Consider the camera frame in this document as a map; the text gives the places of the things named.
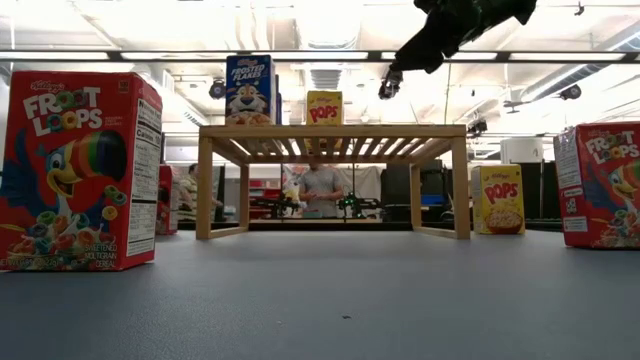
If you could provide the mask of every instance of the gray floor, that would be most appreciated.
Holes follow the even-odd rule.
[[[640,358],[638,252],[539,232],[193,238],[121,273],[0,275],[0,358]]]

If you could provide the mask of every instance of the nutrition facts label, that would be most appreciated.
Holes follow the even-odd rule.
[[[162,146],[161,113],[138,99],[127,256],[153,250]]]
[[[558,169],[558,187],[560,189],[582,184],[575,136],[575,131],[571,131],[553,139],[556,168]]]
[[[589,228],[587,226],[587,217],[567,217],[562,220],[565,232],[587,232]]]

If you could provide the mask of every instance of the gray t-shirt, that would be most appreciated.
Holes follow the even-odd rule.
[[[330,167],[321,166],[316,170],[308,170],[300,177],[300,192],[328,195],[341,188],[338,174]],[[322,212],[323,217],[336,217],[336,202],[334,200],[310,200],[307,209]]]

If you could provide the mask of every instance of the cereal box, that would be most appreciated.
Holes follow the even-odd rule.
[[[554,139],[564,240],[640,247],[640,123],[578,125]]]
[[[276,123],[275,64],[270,55],[227,57],[226,125]]]
[[[154,257],[162,101],[133,73],[16,72],[0,270],[120,270]]]
[[[520,165],[482,165],[471,171],[473,229],[477,234],[524,233]]]
[[[309,91],[307,92],[307,125],[340,126],[343,123],[343,100],[341,91]],[[336,141],[335,148],[340,148],[342,140]],[[312,151],[311,142],[305,141],[307,150]],[[320,149],[326,150],[327,140],[320,139]]]
[[[172,235],[178,232],[180,208],[180,182],[169,165],[160,165],[158,182],[158,210],[156,234]]]

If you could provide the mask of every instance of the toucan cartoon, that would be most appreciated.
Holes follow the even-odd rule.
[[[621,209],[636,212],[633,201],[635,192],[640,188],[640,162],[620,166],[609,174],[603,173],[600,177],[606,176],[613,194],[624,202],[624,206],[618,205],[617,199],[609,196],[609,192],[599,180],[591,164],[587,166],[587,173],[591,180],[584,182],[585,196],[594,207],[608,209],[611,213]]]
[[[37,217],[45,211],[71,217],[67,199],[75,194],[75,184],[95,176],[108,176],[115,181],[124,177],[127,169],[127,153],[124,140],[115,131],[106,130],[88,134],[46,153],[40,145],[37,155],[44,156],[46,182],[56,194],[56,203],[47,205],[38,188],[38,173],[33,169],[27,155],[26,130],[15,139],[15,160],[4,165],[0,196],[5,197],[10,207],[26,207]],[[89,209],[75,209],[89,218],[92,226],[98,227],[104,208],[104,193]]]

